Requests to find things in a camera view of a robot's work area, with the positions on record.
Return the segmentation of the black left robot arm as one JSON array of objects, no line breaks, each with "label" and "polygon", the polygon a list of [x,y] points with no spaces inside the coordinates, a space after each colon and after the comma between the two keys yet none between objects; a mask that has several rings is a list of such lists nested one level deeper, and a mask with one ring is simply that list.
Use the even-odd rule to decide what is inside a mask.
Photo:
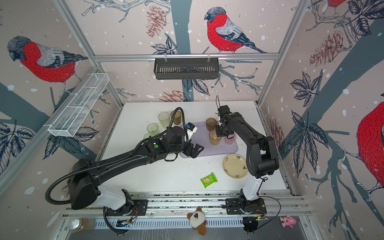
[{"label": "black left robot arm", "polygon": [[183,153],[196,158],[204,147],[187,140],[186,136],[195,132],[191,124],[187,127],[186,130],[171,127],[164,135],[149,138],[136,149],[110,159],[92,163],[79,160],[74,164],[73,176],[68,181],[72,209],[81,210],[91,205],[114,211],[131,208],[133,201],[127,190],[106,187],[104,182],[131,169],[166,160],[170,154]]}]

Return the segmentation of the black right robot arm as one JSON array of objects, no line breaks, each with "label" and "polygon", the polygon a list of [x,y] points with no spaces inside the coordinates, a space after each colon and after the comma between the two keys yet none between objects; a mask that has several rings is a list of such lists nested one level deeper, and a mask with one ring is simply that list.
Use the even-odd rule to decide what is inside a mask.
[{"label": "black right robot arm", "polygon": [[220,124],[216,126],[219,137],[235,134],[247,146],[246,167],[251,175],[241,190],[239,202],[244,207],[259,201],[259,192],[268,176],[279,169],[278,149],[271,136],[264,136],[253,129],[238,112],[231,112],[225,105],[218,108]]}]

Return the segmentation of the amber textured glass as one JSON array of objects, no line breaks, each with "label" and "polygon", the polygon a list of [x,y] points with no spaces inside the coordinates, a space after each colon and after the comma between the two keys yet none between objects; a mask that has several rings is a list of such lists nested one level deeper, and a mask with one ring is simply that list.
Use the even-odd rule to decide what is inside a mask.
[{"label": "amber textured glass", "polygon": [[209,132],[209,141],[212,146],[217,146],[221,142],[221,137],[217,136],[216,130]]}]

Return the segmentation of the brown tall glass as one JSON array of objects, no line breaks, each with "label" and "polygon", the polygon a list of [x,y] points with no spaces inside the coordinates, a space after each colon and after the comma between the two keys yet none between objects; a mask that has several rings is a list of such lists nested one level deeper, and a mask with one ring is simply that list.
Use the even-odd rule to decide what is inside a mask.
[{"label": "brown tall glass", "polygon": [[216,128],[217,120],[214,118],[209,118],[206,120],[206,128],[210,132]]}]

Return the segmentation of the yellow clear glass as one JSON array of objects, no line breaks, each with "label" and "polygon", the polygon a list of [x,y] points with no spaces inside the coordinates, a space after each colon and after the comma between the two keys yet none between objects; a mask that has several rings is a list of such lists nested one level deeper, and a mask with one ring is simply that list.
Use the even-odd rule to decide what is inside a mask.
[{"label": "yellow clear glass", "polygon": [[172,111],[171,112],[171,120],[173,121],[173,124],[178,126],[181,124],[182,121],[182,114],[180,110]]}]

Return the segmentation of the pink smooth glass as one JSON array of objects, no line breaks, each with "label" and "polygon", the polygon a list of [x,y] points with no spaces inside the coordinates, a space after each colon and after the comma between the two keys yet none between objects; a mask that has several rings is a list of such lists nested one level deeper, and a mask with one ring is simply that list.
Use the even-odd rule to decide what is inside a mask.
[{"label": "pink smooth glass", "polygon": [[227,145],[232,145],[232,144],[234,144],[234,143],[235,143],[235,140],[236,140],[236,134],[235,134],[235,133],[233,133],[233,134],[231,134],[231,135],[228,135],[228,136],[226,136],[226,137],[224,138],[224,142],[225,142],[225,144],[227,144]]}]

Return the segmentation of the pale green tall glass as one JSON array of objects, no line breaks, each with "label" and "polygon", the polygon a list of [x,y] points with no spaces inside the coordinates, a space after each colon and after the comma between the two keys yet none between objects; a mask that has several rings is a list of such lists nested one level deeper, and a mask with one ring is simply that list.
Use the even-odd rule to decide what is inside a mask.
[{"label": "pale green tall glass", "polygon": [[171,117],[170,117],[170,114],[168,112],[161,112],[159,115],[158,115],[158,119],[159,119],[159,122],[161,124],[161,126],[166,129],[167,127],[169,127],[170,125],[170,122],[171,122]]}]

